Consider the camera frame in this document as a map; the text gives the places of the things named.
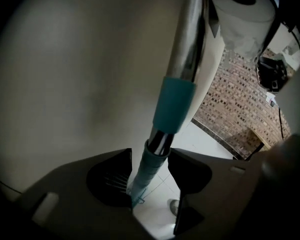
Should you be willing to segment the toilet paper roll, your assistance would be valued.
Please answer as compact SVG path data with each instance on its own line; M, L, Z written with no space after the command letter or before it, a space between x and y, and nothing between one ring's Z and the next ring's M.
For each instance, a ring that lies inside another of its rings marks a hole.
M212 0L227 49L247 60L259 56L276 17L271 0Z

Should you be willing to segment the teal and chrome mop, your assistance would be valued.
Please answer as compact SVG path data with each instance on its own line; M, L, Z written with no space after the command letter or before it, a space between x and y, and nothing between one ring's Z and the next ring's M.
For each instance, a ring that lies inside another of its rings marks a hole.
M183 0L166 75L163 78L152 129L130 190L131 206L143 198L148 185L171 152L196 90L196 77L206 41L209 0Z

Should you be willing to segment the black device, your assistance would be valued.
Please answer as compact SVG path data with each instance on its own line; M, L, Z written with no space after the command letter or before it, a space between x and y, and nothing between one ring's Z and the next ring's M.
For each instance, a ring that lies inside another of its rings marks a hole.
M261 56L257 62L256 76L258 84L272 94L277 94L289 79L282 60L264 56Z

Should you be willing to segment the beige cabinet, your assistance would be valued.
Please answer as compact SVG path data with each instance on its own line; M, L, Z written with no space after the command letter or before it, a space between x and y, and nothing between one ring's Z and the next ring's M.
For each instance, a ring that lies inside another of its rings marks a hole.
M132 149L153 125L185 0L22 0L0 33L0 190Z

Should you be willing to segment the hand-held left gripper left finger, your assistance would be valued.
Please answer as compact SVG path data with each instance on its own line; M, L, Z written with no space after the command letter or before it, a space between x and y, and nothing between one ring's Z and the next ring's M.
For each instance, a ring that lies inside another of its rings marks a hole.
M132 150L61 165L29 187L19 206L61 240L150 240L127 194Z

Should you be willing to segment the black metal stand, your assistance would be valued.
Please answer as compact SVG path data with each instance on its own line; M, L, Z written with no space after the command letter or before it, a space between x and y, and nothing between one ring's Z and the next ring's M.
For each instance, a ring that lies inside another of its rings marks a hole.
M294 29L297 29L300 33L300 0L270 1L274 5L275 16L269 33L265 38L264 46L267 47L270 44L280 25L284 25L287 28L288 32L292 34L300 52L300 40L294 33Z

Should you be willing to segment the person's grey shoe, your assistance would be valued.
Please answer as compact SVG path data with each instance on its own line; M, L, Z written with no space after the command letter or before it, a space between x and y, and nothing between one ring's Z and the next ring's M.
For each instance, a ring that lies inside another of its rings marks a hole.
M169 199L167 204L169 206L170 212L176 217L178 215L180 201L178 199Z

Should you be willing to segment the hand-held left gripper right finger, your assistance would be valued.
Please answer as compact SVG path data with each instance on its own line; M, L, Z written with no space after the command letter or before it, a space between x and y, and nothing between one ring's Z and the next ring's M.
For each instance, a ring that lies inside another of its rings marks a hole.
M246 209L262 176L265 153L249 161L173 148L168 169L180 189L176 236L240 236L252 224Z

